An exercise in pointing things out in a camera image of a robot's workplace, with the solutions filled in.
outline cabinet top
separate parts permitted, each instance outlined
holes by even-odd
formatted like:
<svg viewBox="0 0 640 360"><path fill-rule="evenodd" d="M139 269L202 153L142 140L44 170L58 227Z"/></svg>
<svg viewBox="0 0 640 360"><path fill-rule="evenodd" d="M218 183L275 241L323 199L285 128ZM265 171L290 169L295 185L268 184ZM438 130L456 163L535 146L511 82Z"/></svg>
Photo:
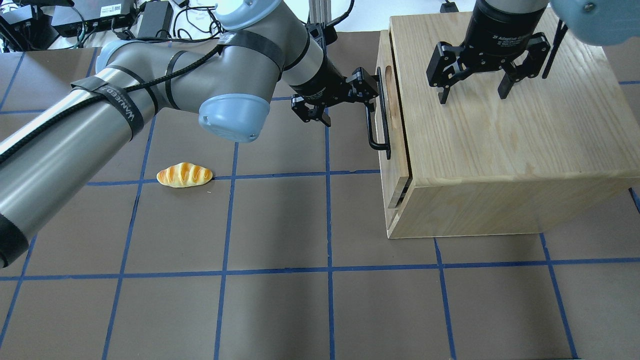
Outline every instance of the cabinet top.
<svg viewBox="0 0 640 360"><path fill-rule="evenodd" d="M452 87L427 84L438 41L457 45L471 13L391 17L390 37L416 185L640 176L640 126L601 47L564 39L548 79L524 79L500 100L502 71ZM557 17L536 31L553 39Z"/></svg>

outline wooden drawer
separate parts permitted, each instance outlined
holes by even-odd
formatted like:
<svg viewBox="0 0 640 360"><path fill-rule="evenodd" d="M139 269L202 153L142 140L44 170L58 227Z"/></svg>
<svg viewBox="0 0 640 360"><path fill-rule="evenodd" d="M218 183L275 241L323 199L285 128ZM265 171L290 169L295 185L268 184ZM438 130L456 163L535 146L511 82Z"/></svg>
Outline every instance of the wooden drawer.
<svg viewBox="0 0 640 360"><path fill-rule="evenodd" d="M463 40L469 18L392 17L381 33L389 238L540 233L640 183L640 127L602 48L570 32L548 79L500 100L504 73L474 74L441 105L426 69L438 41ZM556 24L547 11L538 31L552 37ZM380 111L376 128L382 141Z"/></svg>

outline black band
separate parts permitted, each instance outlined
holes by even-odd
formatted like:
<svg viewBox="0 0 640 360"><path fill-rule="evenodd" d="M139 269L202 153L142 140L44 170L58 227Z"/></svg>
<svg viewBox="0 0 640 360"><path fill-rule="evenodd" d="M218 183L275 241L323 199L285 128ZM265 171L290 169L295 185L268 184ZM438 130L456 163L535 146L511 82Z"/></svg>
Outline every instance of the black band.
<svg viewBox="0 0 640 360"><path fill-rule="evenodd" d="M180 58L180 55L184 53L186 53L185 50L180 50L171 57L171 60L169 61L169 65L167 65L166 67L166 72L164 73L165 76L173 72L173 67L175 66L175 63L178 62L178 58ZM169 101L169 104L171 104L171 106L174 109L180 110L180 108L175 104L175 101L173 100L173 93L171 92L171 79L164 82L164 92L166 93L166 99Z"/></svg>
<svg viewBox="0 0 640 360"><path fill-rule="evenodd" d="M29 242L22 231L11 220L0 214L0 263L6 268L25 251Z"/></svg>
<svg viewBox="0 0 640 360"><path fill-rule="evenodd" d="M309 33L307 33L307 43L305 44L305 48L302 50L302 53L300 53L300 56L298 58L296 58L295 60L293 60L292 63L288 64L287 66L285 66L284 68L282 68L282 71L287 71L287 70L291 70L294 66L296 66L299 62L302 61L302 59L305 57L305 55L307 54L307 51L309 50L309 45L311 44L311 35Z"/></svg>
<svg viewBox="0 0 640 360"><path fill-rule="evenodd" d="M142 79L141 77L139 77L135 72L127 69L126 67L121 67L119 65L109 65L107 66L108 68L111 69L116 69L116 70L120 70L122 72L124 72L125 74L129 75L130 77L134 78L138 83L140 84L144 84L145 81L144 79ZM154 94L153 90L151 90L151 88L145 88L145 90L147 91L147 93L149 94L149 96L151 97L151 101L154 102L154 114L157 114L159 111L158 108L158 99L156 97L156 95Z"/></svg>
<svg viewBox="0 0 640 360"><path fill-rule="evenodd" d="M127 121L131 128L131 138L133 139L145 126L145 119L140 113L140 109L131 100L129 94L123 89L113 84L109 84L97 76L91 76L86 79L78 80L71 83L73 87L82 88L88 92L95 92L104 95L104 97L116 108Z"/></svg>
<svg viewBox="0 0 640 360"><path fill-rule="evenodd" d="M271 61L278 66L280 72L282 72L285 59L282 49L277 46L276 43L260 34L252 33L247 30L224 33L220 36L218 45L240 46L257 51L271 59Z"/></svg>

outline light blue plastic cap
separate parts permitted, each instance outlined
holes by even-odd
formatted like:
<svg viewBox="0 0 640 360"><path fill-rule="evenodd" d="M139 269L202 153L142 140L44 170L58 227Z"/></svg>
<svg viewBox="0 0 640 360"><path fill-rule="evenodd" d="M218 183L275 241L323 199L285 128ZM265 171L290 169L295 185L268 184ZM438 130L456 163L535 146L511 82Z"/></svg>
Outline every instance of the light blue plastic cap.
<svg viewBox="0 0 640 360"><path fill-rule="evenodd" d="M249 94L214 96L200 105L198 122L205 130L235 142L258 138L269 115L269 103Z"/></svg>
<svg viewBox="0 0 640 360"><path fill-rule="evenodd" d="M587 44L620 44L640 36L639 0L551 0L569 30Z"/></svg>
<svg viewBox="0 0 640 360"><path fill-rule="evenodd" d="M282 0L221 0L213 11L222 27L240 30L264 19Z"/></svg>
<svg viewBox="0 0 640 360"><path fill-rule="evenodd" d="M113 53L116 52L116 50L118 50L119 48L123 47L124 45L127 44L131 44L133 42L144 42L141 40L114 40L110 43L107 43L102 50L100 51L100 54L98 55L98 57L95 59L95 71L96 72L100 72L102 71L104 68L107 67L107 64L109 62L109 59L111 58L111 55L113 55Z"/></svg>

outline black rubber ring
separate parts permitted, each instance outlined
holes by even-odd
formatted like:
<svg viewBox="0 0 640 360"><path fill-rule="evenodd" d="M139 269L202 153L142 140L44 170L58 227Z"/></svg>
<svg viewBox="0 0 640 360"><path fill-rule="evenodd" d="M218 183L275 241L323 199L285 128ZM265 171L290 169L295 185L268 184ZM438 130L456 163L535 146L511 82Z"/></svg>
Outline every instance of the black rubber ring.
<svg viewBox="0 0 640 360"><path fill-rule="evenodd" d="M146 82L141 77L139 77L135 72L127 69L126 67L122 67L120 65L109 65L107 67L111 68L111 69L120 70L120 71L124 72L125 74L129 75L130 77L134 78L137 82L139 82L141 84L144 84ZM151 88L145 88L145 90L147 91L149 96L151 96L151 101L154 102L154 109L155 109L154 114L157 114L158 113L158 99L156 98L156 95L154 94L154 91L151 90Z"/></svg>
<svg viewBox="0 0 640 360"><path fill-rule="evenodd" d="M166 67L166 72L164 73L165 76L173 72L173 67L175 66L175 63L178 62L178 58L180 57L180 55L184 53L186 53L185 50L180 50L171 57L171 60L169 61L169 65ZM164 92L166 92L166 99L169 100L169 104L171 104L171 106L173 106L174 109L180 110L180 108L176 105L175 101L173 100L173 93L171 92L171 80L172 79L169 79L168 81L164 82Z"/></svg>
<svg viewBox="0 0 640 360"><path fill-rule="evenodd" d="M291 70L299 62L301 62L302 59L305 57L305 55L307 55L307 51L309 50L309 45L311 45L311 35L309 33L307 33L307 44L305 45L304 50L302 50L302 53L300 53L300 56L297 59L293 60L292 63L290 63L287 66L283 67L282 71L285 72L287 70Z"/></svg>
<svg viewBox="0 0 640 360"><path fill-rule="evenodd" d="M11 220L0 214L0 261L6 268L25 251L29 249L29 242L22 231Z"/></svg>

